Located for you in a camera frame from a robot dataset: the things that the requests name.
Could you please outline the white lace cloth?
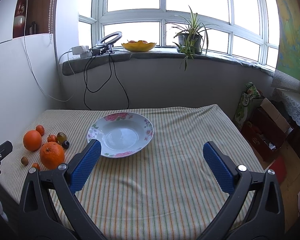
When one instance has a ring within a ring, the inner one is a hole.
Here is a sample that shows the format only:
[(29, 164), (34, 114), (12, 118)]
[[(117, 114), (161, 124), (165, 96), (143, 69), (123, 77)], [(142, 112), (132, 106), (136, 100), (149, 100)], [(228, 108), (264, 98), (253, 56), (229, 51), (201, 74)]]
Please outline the white lace cloth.
[(300, 127), (300, 94), (275, 88), (273, 98), (283, 102), (287, 113)]

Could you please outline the large orange with stem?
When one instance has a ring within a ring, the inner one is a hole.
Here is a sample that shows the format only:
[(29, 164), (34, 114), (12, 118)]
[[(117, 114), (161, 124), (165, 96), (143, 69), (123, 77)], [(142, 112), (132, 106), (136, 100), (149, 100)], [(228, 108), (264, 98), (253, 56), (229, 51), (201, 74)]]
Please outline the large orange with stem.
[(57, 142), (47, 142), (40, 149), (40, 161), (49, 170), (64, 163), (64, 149)]

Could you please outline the white floral plate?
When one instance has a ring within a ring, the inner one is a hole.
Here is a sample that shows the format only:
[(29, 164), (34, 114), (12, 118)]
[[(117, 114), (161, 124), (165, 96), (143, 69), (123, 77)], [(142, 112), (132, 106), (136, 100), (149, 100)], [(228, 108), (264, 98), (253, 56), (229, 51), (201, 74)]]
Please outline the white floral plate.
[(108, 114), (88, 129), (87, 141), (101, 143), (101, 155), (124, 158), (145, 148), (154, 135), (154, 126), (146, 117), (133, 112)]

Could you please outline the wall map poster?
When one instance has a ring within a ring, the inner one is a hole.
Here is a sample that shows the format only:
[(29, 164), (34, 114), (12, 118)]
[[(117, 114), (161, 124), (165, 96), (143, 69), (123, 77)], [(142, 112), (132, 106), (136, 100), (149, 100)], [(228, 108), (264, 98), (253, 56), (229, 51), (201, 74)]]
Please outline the wall map poster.
[(300, 0), (276, 0), (279, 54), (271, 86), (300, 94)]

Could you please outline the large smooth orange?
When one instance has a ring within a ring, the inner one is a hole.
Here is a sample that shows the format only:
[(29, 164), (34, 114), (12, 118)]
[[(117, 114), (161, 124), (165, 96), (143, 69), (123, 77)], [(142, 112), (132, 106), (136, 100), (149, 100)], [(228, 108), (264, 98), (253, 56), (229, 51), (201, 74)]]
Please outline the large smooth orange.
[(23, 145), (28, 151), (36, 151), (42, 145), (42, 136), (37, 130), (30, 130), (23, 137)]

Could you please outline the potted spider plant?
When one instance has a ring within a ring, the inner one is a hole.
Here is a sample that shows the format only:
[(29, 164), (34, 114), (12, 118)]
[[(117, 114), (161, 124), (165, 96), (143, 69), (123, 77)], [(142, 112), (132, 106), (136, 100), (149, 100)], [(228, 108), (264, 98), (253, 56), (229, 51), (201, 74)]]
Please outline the potted spider plant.
[(185, 21), (184, 25), (171, 23), (172, 28), (177, 29), (174, 37), (178, 38), (178, 43), (173, 43), (177, 46), (178, 52), (185, 55), (183, 59), (184, 71), (187, 70), (189, 59), (194, 59), (196, 55), (202, 55), (202, 53), (207, 54), (209, 49), (208, 30), (214, 26), (213, 23), (204, 24), (198, 13), (194, 13), (190, 6), (189, 10), (189, 18), (179, 15)]

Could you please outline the green grape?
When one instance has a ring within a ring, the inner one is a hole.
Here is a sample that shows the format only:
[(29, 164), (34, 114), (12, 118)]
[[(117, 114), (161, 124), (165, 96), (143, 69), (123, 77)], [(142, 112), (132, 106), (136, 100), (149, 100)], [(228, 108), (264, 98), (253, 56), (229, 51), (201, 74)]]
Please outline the green grape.
[(58, 132), (57, 135), (57, 140), (59, 143), (63, 143), (65, 140), (67, 140), (67, 136), (63, 132)]

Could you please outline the brown longan fruit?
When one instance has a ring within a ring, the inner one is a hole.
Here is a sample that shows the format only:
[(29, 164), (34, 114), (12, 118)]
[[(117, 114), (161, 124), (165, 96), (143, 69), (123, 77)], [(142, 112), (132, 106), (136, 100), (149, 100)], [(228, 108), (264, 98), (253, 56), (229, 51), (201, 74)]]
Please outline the brown longan fruit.
[(29, 164), (29, 160), (26, 158), (26, 157), (22, 157), (21, 158), (21, 163), (24, 165), (24, 166), (27, 166)]

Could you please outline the small tangerine with stem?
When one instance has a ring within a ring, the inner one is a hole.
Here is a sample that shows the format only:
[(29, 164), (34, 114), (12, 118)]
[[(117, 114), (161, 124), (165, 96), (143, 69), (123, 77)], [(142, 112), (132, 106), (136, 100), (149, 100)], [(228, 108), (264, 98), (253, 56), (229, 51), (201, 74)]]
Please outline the small tangerine with stem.
[(54, 134), (50, 134), (47, 137), (47, 142), (58, 142), (58, 139), (57, 139), (57, 137)]

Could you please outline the white power strip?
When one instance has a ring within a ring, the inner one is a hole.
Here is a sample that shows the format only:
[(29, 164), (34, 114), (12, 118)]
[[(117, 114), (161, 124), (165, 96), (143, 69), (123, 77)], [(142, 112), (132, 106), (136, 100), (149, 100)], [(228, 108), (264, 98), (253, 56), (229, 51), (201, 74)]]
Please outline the white power strip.
[(79, 55), (81, 59), (91, 57), (93, 54), (89, 46), (75, 46), (71, 48), (73, 55)]

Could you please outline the cardboard box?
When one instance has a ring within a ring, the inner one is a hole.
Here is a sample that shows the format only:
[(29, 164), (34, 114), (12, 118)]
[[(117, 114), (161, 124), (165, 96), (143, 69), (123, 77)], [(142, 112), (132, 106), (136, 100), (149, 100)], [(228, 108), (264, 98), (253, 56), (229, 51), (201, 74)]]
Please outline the cardboard box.
[(252, 111), (241, 128), (243, 137), (266, 162), (277, 158), (278, 150), (291, 131), (285, 117), (267, 98)]

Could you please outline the green snack bag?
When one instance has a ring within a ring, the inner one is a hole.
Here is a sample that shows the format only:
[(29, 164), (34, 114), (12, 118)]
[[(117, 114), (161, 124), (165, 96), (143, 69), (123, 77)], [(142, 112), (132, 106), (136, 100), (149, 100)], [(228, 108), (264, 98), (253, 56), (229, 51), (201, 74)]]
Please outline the green snack bag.
[(241, 130), (243, 124), (252, 115), (253, 110), (264, 100), (264, 96), (252, 82), (245, 84), (246, 90), (242, 92), (239, 104), (237, 106), (233, 123)]

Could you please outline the yellow fruit bowl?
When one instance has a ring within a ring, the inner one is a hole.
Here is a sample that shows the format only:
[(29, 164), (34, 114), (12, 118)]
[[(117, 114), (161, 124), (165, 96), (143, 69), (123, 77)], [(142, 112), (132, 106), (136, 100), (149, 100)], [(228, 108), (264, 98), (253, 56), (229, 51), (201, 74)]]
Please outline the yellow fruit bowl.
[(147, 52), (152, 50), (157, 44), (153, 42), (146, 42), (143, 40), (139, 41), (129, 41), (127, 43), (122, 43), (121, 46), (130, 52), (137, 53), (137, 52)]

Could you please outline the small orange kumquat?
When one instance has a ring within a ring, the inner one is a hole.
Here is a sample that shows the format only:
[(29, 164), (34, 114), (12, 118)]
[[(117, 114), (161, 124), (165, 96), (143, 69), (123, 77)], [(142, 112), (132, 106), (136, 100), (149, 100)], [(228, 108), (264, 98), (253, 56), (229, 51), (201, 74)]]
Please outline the small orange kumquat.
[(38, 163), (33, 163), (32, 167), (36, 168), (38, 171), (40, 171), (40, 166)]

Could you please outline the dark cherry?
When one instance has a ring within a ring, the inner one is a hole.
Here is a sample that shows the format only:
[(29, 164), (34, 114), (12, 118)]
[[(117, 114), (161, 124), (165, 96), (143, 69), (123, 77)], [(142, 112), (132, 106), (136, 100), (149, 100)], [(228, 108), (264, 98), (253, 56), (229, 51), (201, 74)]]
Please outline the dark cherry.
[(65, 141), (62, 142), (62, 147), (64, 149), (68, 149), (70, 147), (70, 143), (67, 140), (65, 140)]

